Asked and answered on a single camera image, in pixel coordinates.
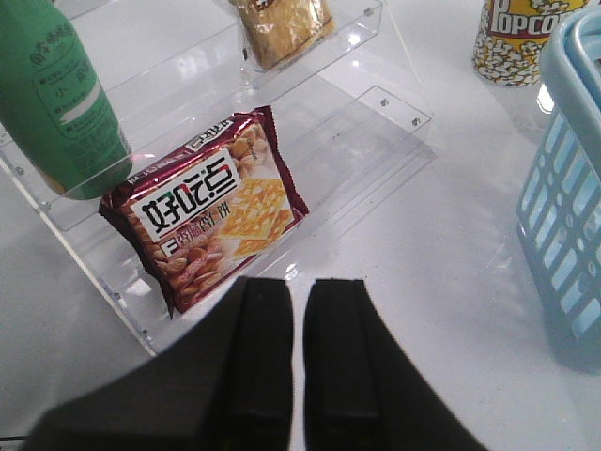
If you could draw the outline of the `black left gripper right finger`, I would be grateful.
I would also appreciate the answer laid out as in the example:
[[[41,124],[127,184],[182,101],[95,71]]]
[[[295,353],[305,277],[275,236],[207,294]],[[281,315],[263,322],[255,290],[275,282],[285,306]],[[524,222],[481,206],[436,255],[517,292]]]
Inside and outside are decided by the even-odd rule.
[[[315,281],[303,353],[307,449],[483,449],[402,351],[362,280]]]

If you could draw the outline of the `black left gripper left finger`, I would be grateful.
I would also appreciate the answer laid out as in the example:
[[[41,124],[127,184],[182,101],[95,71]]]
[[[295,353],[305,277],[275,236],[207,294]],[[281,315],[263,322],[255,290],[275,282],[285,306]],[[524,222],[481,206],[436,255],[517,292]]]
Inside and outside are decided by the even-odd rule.
[[[46,412],[27,450],[285,450],[293,314],[284,281],[241,277],[157,357]]]

